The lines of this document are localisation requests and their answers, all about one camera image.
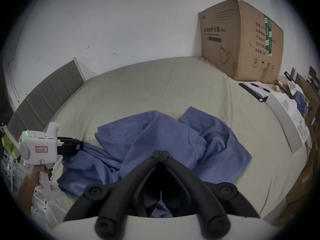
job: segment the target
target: pen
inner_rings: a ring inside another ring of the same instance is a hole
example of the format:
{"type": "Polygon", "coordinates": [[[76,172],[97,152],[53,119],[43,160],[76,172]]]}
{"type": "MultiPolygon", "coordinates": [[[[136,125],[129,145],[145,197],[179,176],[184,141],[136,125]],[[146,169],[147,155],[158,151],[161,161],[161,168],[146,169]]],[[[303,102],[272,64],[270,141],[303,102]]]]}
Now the pen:
{"type": "Polygon", "coordinates": [[[267,90],[266,88],[263,88],[263,87],[261,87],[261,86],[259,86],[259,85],[257,85],[257,84],[255,84],[255,83],[250,83],[250,84],[252,84],[253,86],[255,86],[255,87],[258,87],[258,88],[260,88],[261,90],[264,90],[264,91],[266,91],[266,92],[270,92],[269,90],[267,90]]]}

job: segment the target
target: beige bed sheet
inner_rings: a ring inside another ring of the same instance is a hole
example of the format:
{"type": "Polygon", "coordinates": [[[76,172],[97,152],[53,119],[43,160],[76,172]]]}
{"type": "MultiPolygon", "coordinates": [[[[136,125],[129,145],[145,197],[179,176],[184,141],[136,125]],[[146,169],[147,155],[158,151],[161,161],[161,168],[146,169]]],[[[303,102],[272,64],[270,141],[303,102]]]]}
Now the beige bed sheet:
{"type": "MultiPolygon", "coordinates": [[[[190,106],[221,119],[251,154],[252,161],[235,184],[261,217],[285,198],[307,161],[307,148],[292,154],[277,118],[265,103],[202,57],[168,58],[119,68],[86,81],[52,121],[59,136],[99,146],[97,127],[158,110],[178,119],[190,106]]],[[[53,170],[56,181],[61,161],[53,170]]],[[[75,198],[57,204],[69,210],[75,198]]]]}

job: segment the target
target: green object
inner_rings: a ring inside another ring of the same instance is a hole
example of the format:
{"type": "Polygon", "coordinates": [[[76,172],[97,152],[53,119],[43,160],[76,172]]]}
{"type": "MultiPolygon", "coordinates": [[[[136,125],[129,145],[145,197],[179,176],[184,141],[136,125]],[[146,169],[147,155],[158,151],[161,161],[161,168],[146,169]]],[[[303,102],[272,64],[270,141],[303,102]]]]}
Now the green object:
{"type": "Polygon", "coordinates": [[[266,45],[265,48],[269,51],[269,56],[272,56],[271,48],[272,48],[272,31],[271,31],[271,20],[267,15],[264,16],[264,23],[266,24],[266,45]]]}
{"type": "Polygon", "coordinates": [[[12,141],[8,138],[8,136],[7,135],[3,136],[1,140],[2,140],[2,146],[8,152],[8,154],[13,156],[14,159],[17,159],[17,156],[16,156],[17,148],[12,143],[12,141]]]}

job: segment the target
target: blue towel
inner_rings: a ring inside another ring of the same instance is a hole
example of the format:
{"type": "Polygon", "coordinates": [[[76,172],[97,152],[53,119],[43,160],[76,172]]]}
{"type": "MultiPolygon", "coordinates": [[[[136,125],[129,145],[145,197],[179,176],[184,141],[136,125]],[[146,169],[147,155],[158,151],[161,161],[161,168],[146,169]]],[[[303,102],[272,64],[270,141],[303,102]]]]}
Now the blue towel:
{"type": "MultiPolygon", "coordinates": [[[[64,157],[59,187],[80,196],[93,183],[124,178],[155,150],[166,150],[201,180],[234,182],[251,155],[232,130],[218,118],[190,107],[177,121],[158,111],[132,115],[98,127],[96,139],[104,150],[84,143],[73,157],[64,157]]],[[[153,215],[167,217],[160,204],[153,215]]]]}
{"type": "Polygon", "coordinates": [[[296,91],[296,93],[292,96],[292,99],[297,102],[297,108],[304,118],[304,116],[308,113],[308,104],[304,98],[304,95],[301,92],[296,91]]]}

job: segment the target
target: green tape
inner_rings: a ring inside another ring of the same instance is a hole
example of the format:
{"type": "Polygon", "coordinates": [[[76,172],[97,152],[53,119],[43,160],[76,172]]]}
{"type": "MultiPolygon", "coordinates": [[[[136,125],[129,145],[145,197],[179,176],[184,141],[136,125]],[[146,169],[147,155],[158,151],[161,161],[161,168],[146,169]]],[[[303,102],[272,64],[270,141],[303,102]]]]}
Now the green tape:
{"type": "Polygon", "coordinates": [[[264,23],[266,24],[266,45],[265,48],[269,52],[269,56],[272,56],[271,48],[272,48],[272,31],[271,31],[271,20],[265,14],[264,23]]]}

